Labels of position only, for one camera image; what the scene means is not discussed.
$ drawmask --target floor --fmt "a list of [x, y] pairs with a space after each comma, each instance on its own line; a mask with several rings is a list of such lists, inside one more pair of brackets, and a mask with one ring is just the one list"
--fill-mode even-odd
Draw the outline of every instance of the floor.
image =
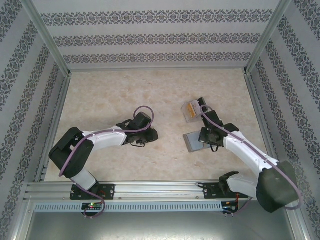
[[[241, 69], [75, 72], [55, 142], [69, 128], [107, 129], [132, 119], [137, 107], [148, 105], [155, 113], [152, 126], [159, 139], [145, 148], [125, 145], [93, 152], [85, 167], [98, 181], [207, 180], [230, 171], [253, 176], [225, 148], [188, 152], [183, 134], [199, 131], [203, 123], [186, 123], [181, 107], [200, 97], [224, 124], [233, 123], [266, 151]], [[68, 181], [58, 174], [50, 161], [45, 181]]]

